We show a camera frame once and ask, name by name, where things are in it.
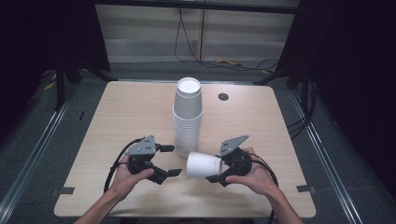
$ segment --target person's left hand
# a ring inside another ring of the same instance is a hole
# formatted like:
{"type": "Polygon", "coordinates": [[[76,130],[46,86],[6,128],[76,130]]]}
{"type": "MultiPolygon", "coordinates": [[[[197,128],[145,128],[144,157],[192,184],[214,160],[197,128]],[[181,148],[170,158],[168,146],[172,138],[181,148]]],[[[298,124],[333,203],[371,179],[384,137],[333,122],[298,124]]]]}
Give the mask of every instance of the person's left hand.
{"type": "MultiPolygon", "coordinates": [[[[128,161],[129,156],[125,155],[120,160],[120,163],[125,163],[128,161]]],[[[150,177],[152,174],[154,174],[153,169],[146,169],[137,175],[132,175],[128,170],[127,164],[121,164],[117,168],[113,184],[108,190],[111,190],[116,195],[116,197],[122,201],[132,191],[137,182],[150,177]]]]}

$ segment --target wooden tabletop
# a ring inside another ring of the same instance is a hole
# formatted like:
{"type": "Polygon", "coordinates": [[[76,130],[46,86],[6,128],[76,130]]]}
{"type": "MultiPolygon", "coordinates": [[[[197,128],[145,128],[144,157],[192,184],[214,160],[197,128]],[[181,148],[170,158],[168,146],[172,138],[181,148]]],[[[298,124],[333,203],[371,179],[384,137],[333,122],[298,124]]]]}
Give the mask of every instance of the wooden tabletop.
{"type": "MultiPolygon", "coordinates": [[[[103,194],[109,167],[132,140],[154,134],[157,143],[173,145],[172,105],[176,83],[110,82],[93,116],[64,184],[73,194],[60,195],[54,212],[60,217],[83,215],[103,194]]],[[[288,130],[269,87],[202,84],[203,123],[199,152],[217,155],[223,140],[248,134],[241,147],[253,147],[274,170],[280,188],[300,217],[316,213],[305,185],[288,130]],[[227,101],[220,93],[229,95],[227,101]]],[[[175,152],[157,152],[154,165],[182,168],[161,185],[139,182],[109,214],[117,217],[269,217],[265,197],[242,185],[210,184],[188,179],[186,159],[175,152]]]]}

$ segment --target hand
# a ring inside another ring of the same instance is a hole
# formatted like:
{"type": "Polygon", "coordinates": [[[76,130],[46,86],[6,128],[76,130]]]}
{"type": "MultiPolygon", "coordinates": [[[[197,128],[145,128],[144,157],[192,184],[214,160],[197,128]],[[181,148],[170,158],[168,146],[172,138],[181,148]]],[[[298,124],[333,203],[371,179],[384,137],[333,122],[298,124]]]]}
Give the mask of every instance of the hand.
{"type": "MultiPolygon", "coordinates": [[[[129,156],[124,156],[120,160],[120,163],[126,163],[128,161],[129,156]]],[[[132,175],[128,170],[127,164],[121,164],[117,169],[113,184],[109,190],[113,192],[120,201],[122,201],[132,191],[137,182],[150,177],[152,174],[154,174],[153,169],[146,169],[137,175],[132,175]]]]}
{"type": "MultiPolygon", "coordinates": [[[[251,147],[242,148],[242,150],[249,154],[255,154],[253,148],[251,147]]],[[[254,155],[250,155],[250,158],[254,161],[258,161],[258,158],[254,155]]],[[[264,196],[268,196],[274,190],[278,189],[277,185],[268,174],[267,169],[255,162],[252,163],[251,170],[247,175],[230,175],[226,178],[226,181],[228,183],[243,184],[254,192],[264,196]]]]}

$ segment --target person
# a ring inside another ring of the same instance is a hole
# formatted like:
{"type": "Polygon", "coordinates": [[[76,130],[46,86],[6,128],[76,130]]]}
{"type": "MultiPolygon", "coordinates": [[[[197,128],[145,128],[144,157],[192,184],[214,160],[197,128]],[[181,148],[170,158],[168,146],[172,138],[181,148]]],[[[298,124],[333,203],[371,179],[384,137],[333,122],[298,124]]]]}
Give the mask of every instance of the person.
{"type": "MultiPolygon", "coordinates": [[[[247,153],[251,155],[251,159],[258,160],[254,156],[255,152],[253,148],[243,148],[247,153]]],[[[120,163],[128,162],[129,156],[124,156],[120,163]]],[[[124,200],[128,194],[133,190],[134,186],[143,179],[146,179],[154,174],[152,169],[146,169],[137,175],[132,175],[127,168],[126,164],[121,164],[117,169],[113,183],[100,198],[99,200],[75,223],[101,223],[102,220],[108,215],[108,213],[122,200],[124,200]]],[[[257,194],[265,196],[276,215],[277,222],[283,223],[303,223],[297,213],[290,205],[288,199],[282,190],[276,185],[271,176],[268,174],[265,167],[253,162],[250,172],[245,176],[230,175],[227,176],[226,181],[231,184],[242,184],[249,187],[252,191],[257,194]]]]}

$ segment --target cup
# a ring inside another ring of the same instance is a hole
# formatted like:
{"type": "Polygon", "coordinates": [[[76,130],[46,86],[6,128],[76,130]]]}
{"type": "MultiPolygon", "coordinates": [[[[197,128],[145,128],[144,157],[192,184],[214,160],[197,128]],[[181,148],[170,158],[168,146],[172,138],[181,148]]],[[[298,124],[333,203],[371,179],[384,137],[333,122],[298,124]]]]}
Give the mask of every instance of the cup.
{"type": "Polygon", "coordinates": [[[175,115],[180,119],[197,119],[202,111],[201,83],[193,77],[183,77],[177,83],[175,115]]]}
{"type": "Polygon", "coordinates": [[[187,158],[187,177],[206,178],[221,174],[221,159],[199,152],[190,152],[187,158]]]}

